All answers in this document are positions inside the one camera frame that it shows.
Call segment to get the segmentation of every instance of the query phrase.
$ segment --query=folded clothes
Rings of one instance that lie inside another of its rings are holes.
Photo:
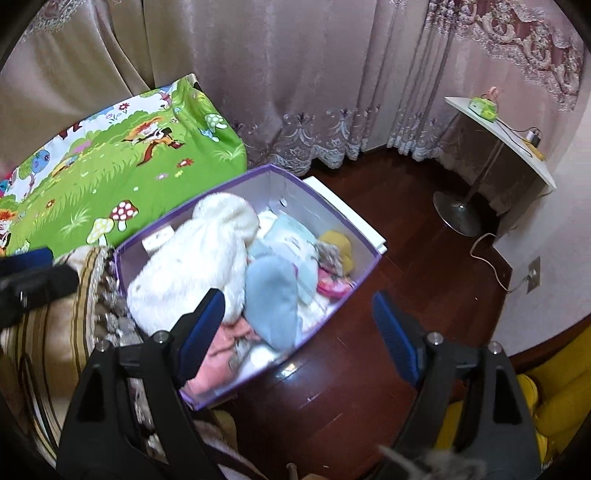
[[[193,218],[148,261],[129,285],[127,303],[148,335],[170,330],[210,288],[224,294],[223,323],[234,323],[244,305],[246,246],[259,221],[252,206],[230,193],[214,193],[194,208]]]
[[[316,325],[318,325],[327,315],[330,305],[330,299],[317,293],[309,305],[304,305],[299,302],[297,307],[297,314],[301,318],[302,334],[309,333]]]
[[[351,242],[349,242],[349,239],[342,233],[335,232],[334,230],[328,230],[327,232],[320,235],[318,240],[327,244],[336,245],[339,248],[340,261],[343,265],[343,271],[342,273],[339,273],[339,276],[349,275],[355,267],[353,263]]]
[[[294,264],[279,255],[258,258],[246,268],[244,317],[272,348],[294,348],[301,335]]]
[[[251,348],[260,341],[249,323],[240,317],[233,325],[221,324],[195,378],[183,392],[190,398],[231,381]]]
[[[300,222],[282,213],[269,231],[248,249],[251,261],[271,254],[295,265],[298,296],[304,304],[310,304],[318,283],[316,237]]]

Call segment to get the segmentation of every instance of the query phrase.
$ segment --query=red spotted mushroom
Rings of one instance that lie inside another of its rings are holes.
[[[127,228],[126,222],[138,214],[139,210],[130,200],[121,200],[119,204],[111,210],[109,218],[117,222],[117,228],[120,232]]]

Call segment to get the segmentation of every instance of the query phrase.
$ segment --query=wall outlet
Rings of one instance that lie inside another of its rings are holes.
[[[533,289],[538,288],[540,286],[541,261],[539,257],[536,258],[532,263],[530,263],[528,276],[529,278],[527,281],[527,293],[531,292]]]

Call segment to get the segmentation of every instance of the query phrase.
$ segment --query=cartoon flower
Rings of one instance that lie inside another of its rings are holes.
[[[181,160],[180,162],[177,163],[177,168],[190,167],[194,163],[195,162],[193,160],[191,160],[190,158],[185,158],[184,160]]]

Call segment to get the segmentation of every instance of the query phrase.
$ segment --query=brown striped pillow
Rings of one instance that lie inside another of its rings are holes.
[[[84,246],[60,257],[56,263],[78,272],[78,292],[29,312],[0,335],[2,350],[16,369],[35,441],[52,465],[70,399],[95,345],[99,283],[110,255],[107,248]]]

